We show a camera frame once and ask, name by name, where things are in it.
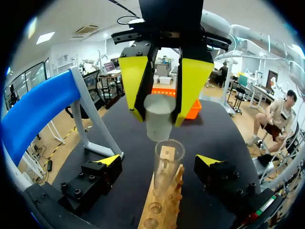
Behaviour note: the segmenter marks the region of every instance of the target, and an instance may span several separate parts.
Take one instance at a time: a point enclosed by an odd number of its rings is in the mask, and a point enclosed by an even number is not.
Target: man sitting
[[[257,133],[259,127],[262,128],[266,125],[265,130],[272,135],[273,141],[277,142],[273,147],[269,148],[269,152],[276,152],[280,149],[282,144],[285,147],[285,138],[293,123],[292,107],[296,102],[296,94],[293,90],[289,90],[287,93],[287,99],[277,99],[266,109],[266,114],[258,113],[254,119],[254,135],[247,141],[248,146],[255,144],[259,138]]]

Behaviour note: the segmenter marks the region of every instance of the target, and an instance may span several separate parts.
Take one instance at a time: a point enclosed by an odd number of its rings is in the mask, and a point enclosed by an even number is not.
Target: window
[[[29,90],[46,80],[45,64],[41,62],[16,77],[5,89],[4,97],[8,110]]]
[[[49,79],[51,77],[49,59],[45,61],[44,66],[46,68],[47,79]]]

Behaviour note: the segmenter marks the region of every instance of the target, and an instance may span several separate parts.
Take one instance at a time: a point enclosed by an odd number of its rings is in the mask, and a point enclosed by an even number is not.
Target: black table surface
[[[197,118],[185,120],[179,128],[173,127],[170,135],[185,147],[183,198],[177,226],[179,229],[229,228],[235,216],[204,190],[193,171],[195,155],[228,160],[249,182],[255,182],[258,187],[259,181],[244,140],[229,114],[217,103],[201,101],[201,104],[202,110]],[[139,123],[129,113],[125,97],[102,120],[125,153],[123,171],[109,194],[101,196],[81,218],[104,229],[136,229],[153,174],[155,142],[148,139],[145,123]],[[95,127],[88,132],[88,138],[107,146]],[[100,155],[84,150],[78,143],[52,185],[60,190],[62,181],[77,176],[81,164],[98,159],[101,159]]]

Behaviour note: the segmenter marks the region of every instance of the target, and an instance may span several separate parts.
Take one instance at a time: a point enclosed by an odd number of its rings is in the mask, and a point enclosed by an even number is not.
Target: man's shorts
[[[272,139],[275,142],[275,138],[278,137],[278,135],[282,132],[277,126],[275,125],[270,125],[267,123],[265,130],[272,135]]]

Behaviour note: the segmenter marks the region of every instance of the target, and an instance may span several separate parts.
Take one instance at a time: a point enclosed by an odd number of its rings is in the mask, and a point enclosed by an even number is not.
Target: shoe
[[[252,137],[251,139],[249,139],[248,141],[246,141],[246,144],[248,147],[253,146],[255,143],[257,143],[257,141],[259,140],[259,137]]]

